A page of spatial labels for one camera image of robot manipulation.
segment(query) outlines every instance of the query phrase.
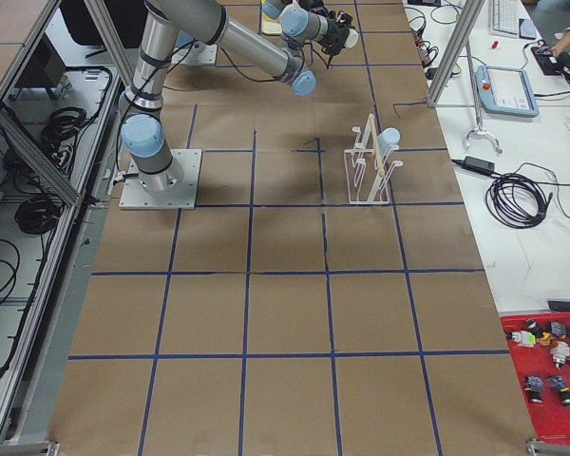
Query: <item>keyboard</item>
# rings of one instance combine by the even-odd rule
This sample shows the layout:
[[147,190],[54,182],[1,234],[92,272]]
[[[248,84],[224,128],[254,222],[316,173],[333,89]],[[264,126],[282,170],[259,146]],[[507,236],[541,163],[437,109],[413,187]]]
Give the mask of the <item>keyboard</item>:
[[520,32],[518,3],[520,0],[487,0],[489,4],[488,31],[492,35],[517,38]]

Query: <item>floor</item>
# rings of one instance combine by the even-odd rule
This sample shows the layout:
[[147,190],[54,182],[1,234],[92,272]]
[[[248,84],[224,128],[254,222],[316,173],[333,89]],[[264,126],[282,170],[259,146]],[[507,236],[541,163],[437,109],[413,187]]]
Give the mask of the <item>floor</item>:
[[[223,3],[259,30],[257,1]],[[427,90],[402,5],[341,3],[362,39],[314,63],[308,99],[221,55],[170,76],[170,145],[204,149],[198,207],[112,196],[50,427],[61,454],[526,454],[437,116],[392,108]],[[342,150],[369,113],[400,129],[405,166],[393,204],[350,206]]]

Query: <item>white table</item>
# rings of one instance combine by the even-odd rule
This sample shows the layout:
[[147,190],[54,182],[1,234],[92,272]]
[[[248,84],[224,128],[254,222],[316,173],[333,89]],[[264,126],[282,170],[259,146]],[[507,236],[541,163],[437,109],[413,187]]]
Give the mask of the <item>white table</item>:
[[[527,17],[519,4],[521,17]],[[419,7],[427,17],[425,39],[445,51],[453,25],[444,26],[430,19],[431,8]],[[435,17],[452,19],[453,11],[437,11]],[[408,17],[417,15],[408,9]],[[413,23],[415,27],[421,21]],[[492,43],[498,41],[495,49]],[[470,35],[473,55],[489,65],[520,67],[527,40],[497,37],[487,32],[487,3]],[[544,76],[527,49],[525,70],[535,93],[569,90],[561,76]],[[459,60],[461,77],[452,78],[439,100],[437,114],[452,159],[461,159],[466,150],[463,137],[475,126],[475,113],[466,59]],[[471,140],[468,155],[496,163],[496,171],[512,172],[523,162],[533,162],[554,170],[561,182],[570,182],[570,96],[538,100],[540,115],[535,119],[484,114],[484,126],[500,140],[498,156],[484,140]],[[546,174],[525,167],[522,174],[535,181],[547,181]],[[457,169],[466,210],[477,239],[488,280],[500,313],[546,310],[547,298],[570,299],[570,220],[552,203],[546,220],[536,228],[514,230],[501,225],[487,211],[485,191],[491,179]],[[546,192],[554,187],[543,187]],[[570,214],[570,188],[560,190],[564,209]]]
[[[477,19],[477,22],[475,23],[475,27],[469,36],[469,42],[471,44],[471,51],[473,56],[494,67],[522,67],[525,63],[525,60],[523,58],[523,47],[528,43],[531,43],[531,41],[521,38],[496,36],[488,33],[488,1],[489,0],[486,0],[484,7],[482,8],[482,11]],[[423,35],[424,39],[430,41],[433,46],[437,46],[440,49],[440,55],[437,56],[437,59],[433,63],[433,66],[437,67],[440,64],[441,57],[446,50],[447,41],[449,40],[449,36],[454,30],[454,25],[442,25],[434,22],[430,18],[430,11],[432,8],[414,8],[421,10],[427,18],[427,29]],[[520,17],[529,17],[521,2],[519,3],[519,9]],[[406,9],[406,11],[409,19],[418,15],[418,13],[412,9]],[[442,8],[438,9],[434,13],[434,16],[438,20],[447,22],[449,20],[453,20],[455,15],[453,13],[453,9]],[[421,20],[416,20],[412,23],[412,25],[415,28],[418,28],[421,23]],[[496,48],[492,48],[492,45],[495,41],[498,41],[498,45]],[[523,69],[525,69],[528,74],[528,78],[534,92],[549,94],[570,90],[570,87],[566,83],[563,76],[544,76],[542,74],[541,68],[537,64],[536,59],[532,55],[532,51],[530,49],[533,46],[536,46],[536,44],[529,46],[525,50],[525,55],[528,62]],[[480,63],[478,61],[475,61],[475,67],[477,67],[479,64]],[[444,90],[444,93],[439,100],[439,105],[473,105],[471,82],[468,74],[468,65],[466,63],[466,59],[459,59],[458,65],[462,70],[462,73],[460,76],[453,77],[449,80],[447,83],[447,88]],[[553,99],[537,99],[537,103],[539,106],[570,106],[570,94],[562,97],[553,97]]]

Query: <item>red tray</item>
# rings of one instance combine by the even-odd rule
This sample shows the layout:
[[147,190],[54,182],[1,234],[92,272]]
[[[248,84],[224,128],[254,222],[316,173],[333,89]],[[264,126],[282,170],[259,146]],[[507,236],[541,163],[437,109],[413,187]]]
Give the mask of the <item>red tray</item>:
[[[525,320],[532,318],[542,327],[552,321],[559,321],[570,326],[570,313],[539,313],[532,315],[509,315],[501,318],[501,323],[506,332],[525,330]],[[561,370],[556,369],[549,347],[537,344],[534,348],[519,347],[515,342],[508,341],[509,351],[515,364],[518,380],[523,390],[523,380],[526,375],[537,375],[543,382],[548,376],[559,374],[570,387],[570,366],[564,366]],[[548,444],[570,445],[570,408],[560,404],[559,396],[544,386],[542,404],[529,403],[525,391],[525,401],[530,412],[532,425],[538,437]]]

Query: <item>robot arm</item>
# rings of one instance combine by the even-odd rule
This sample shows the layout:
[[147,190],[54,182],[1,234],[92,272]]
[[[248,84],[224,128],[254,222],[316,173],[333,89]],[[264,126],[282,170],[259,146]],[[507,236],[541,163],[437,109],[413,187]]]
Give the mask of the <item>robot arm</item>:
[[278,47],[228,16],[214,0],[145,0],[148,19],[133,83],[125,96],[138,110],[157,113],[162,87],[179,30],[207,45],[218,44],[288,84],[296,95],[314,91],[313,73],[301,53]]
[[[220,45],[238,54],[276,81],[291,86],[296,95],[307,96],[314,91],[316,81],[304,62],[301,35],[301,45],[274,45],[231,18],[215,0],[145,0],[145,4],[148,18],[140,58],[131,86],[121,98],[120,110],[123,142],[138,165],[146,191],[176,191],[181,182],[182,170],[173,159],[160,123],[162,88],[180,30],[207,45]],[[317,19],[317,23],[310,17],[315,14],[300,11],[309,15],[308,25],[318,27],[318,34],[313,31],[312,38],[327,33],[323,27],[327,19]]]
[[322,0],[267,0],[262,10],[271,19],[279,19],[284,38],[302,47],[306,40],[316,41],[330,60],[344,48],[352,48],[359,34],[352,17],[344,11],[329,11]]

